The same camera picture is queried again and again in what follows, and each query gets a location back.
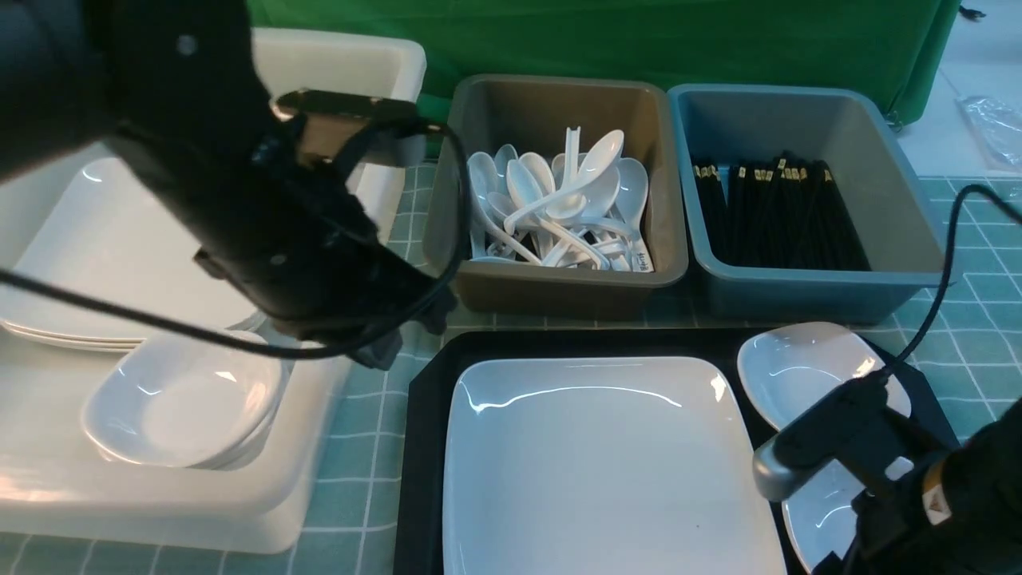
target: green curtain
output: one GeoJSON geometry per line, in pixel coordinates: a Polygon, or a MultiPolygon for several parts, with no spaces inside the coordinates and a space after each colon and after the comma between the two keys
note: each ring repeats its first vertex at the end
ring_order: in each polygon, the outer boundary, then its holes
{"type": "Polygon", "coordinates": [[[479,73],[848,88],[922,115],[959,0],[249,0],[256,26],[407,38],[427,112],[479,73]]]}

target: table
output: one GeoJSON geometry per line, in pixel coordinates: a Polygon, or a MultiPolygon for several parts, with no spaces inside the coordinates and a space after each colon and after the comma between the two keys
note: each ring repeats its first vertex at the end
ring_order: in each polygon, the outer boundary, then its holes
{"type": "MultiPolygon", "coordinates": [[[[424,266],[420,239],[432,193],[432,165],[410,170],[388,246],[424,266]]],[[[935,213],[946,222],[955,190],[972,179],[924,178],[935,213]]],[[[1022,207],[1022,179],[979,180],[1022,207]]],[[[1022,396],[1022,228],[984,200],[966,202],[958,271],[940,317],[912,358],[960,440],[1022,396]]],[[[891,352],[915,334],[932,301],[924,291],[891,318],[857,333],[891,352]]],[[[0,534],[0,574],[88,575],[389,575],[397,532],[408,385],[445,341],[475,330],[600,330],[728,327],[667,291],[641,320],[596,323],[479,315],[459,308],[450,330],[432,337],[403,329],[405,348],[388,373],[355,368],[330,429],[316,491],[297,544],[276,556],[225,554],[109,541],[0,534]]]]}

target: black tray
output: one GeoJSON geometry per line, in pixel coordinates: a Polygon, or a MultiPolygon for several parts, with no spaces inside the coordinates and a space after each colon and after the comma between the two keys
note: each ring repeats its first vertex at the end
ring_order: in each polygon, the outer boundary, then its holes
{"type": "MultiPolygon", "coordinates": [[[[477,332],[456,338],[409,388],[394,575],[444,575],[444,451],[451,397],[465,370],[480,362],[520,357],[698,357],[715,366],[731,383],[752,447],[756,448],[776,432],[745,396],[736,357],[746,340],[762,332],[761,329],[477,332]]],[[[870,345],[885,363],[893,360],[870,345]]],[[[895,374],[912,400],[912,419],[947,445],[959,445],[926,378],[910,367],[901,367],[895,374]]],[[[805,575],[788,540],[781,506],[771,504],[771,511],[788,573],[805,575]]]]}

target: blue-gray plastic bin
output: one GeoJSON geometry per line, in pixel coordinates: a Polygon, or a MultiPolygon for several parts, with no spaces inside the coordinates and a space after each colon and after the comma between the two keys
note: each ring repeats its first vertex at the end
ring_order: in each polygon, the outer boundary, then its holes
{"type": "Polygon", "coordinates": [[[876,324],[935,286],[943,226],[880,111],[846,90],[678,86],[668,91],[692,249],[710,314],[722,318],[876,324]],[[738,267],[710,249],[691,157],[731,165],[784,150],[824,159],[837,181],[872,271],[738,267]]]}

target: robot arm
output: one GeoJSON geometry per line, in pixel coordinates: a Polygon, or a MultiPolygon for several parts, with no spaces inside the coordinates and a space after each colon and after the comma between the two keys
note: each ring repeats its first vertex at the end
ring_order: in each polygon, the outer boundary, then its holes
{"type": "MultiPolygon", "coordinates": [[[[434,287],[344,187],[366,153],[417,162],[430,126],[411,103],[334,95],[373,130],[303,156],[308,116],[271,108],[242,0],[0,0],[0,180],[104,140],[199,240],[196,261],[282,333],[352,341],[434,287]]],[[[439,334],[453,307],[443,287],[415,320],[439,334]]],[[[353,357],[386,368],[400,347],[393,332],[353,357]]]]}

